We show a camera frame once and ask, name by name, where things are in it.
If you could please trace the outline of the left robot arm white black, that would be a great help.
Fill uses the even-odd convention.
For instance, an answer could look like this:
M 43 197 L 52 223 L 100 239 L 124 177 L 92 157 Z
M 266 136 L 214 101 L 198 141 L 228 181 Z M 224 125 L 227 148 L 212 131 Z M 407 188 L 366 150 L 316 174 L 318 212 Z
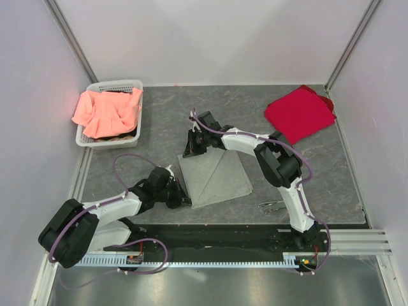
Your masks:
M 157 166 L 127 191 L 103 201 L 65 201 L 40 233 L 38 243 L 48 252 L 51 262 L 64 268 L 79 263 L 89 251 L 114 245 L 135 250 L 140 236 L 129 217 L 152 209 L 156 203 L 164 203 L 170 209 L 191 204 L 169 168 Z

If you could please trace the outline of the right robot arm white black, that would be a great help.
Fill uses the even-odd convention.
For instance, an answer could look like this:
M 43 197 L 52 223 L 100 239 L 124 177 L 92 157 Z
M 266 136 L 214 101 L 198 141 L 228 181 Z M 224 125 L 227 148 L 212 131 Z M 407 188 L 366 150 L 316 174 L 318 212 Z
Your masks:
M 221 126 L 210 112 L 200 115 L 192 110 L 189 120 L 193 127 L 188 131 L 183 157 L 200 156 L 209 147 L 233 150 L 256 158 L 267 182 L 276 187 L 289 213 L 293 246 L 306 251 L 315 243 L 313 231 L 317 221 L 310 211 L 302 183 L 301 167 L 308 166 L 302 155 L 279 131 L 271 135 L 256 135 L 230 125 Z

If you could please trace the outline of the grey cloth napkin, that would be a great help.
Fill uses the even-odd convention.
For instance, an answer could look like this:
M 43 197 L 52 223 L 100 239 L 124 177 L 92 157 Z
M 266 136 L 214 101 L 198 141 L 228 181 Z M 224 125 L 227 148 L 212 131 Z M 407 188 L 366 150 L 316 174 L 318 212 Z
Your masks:
M 192 209 L 247 196 L 253 187 L 234 150 L 210 148 L 206 153 L 178 156 Z

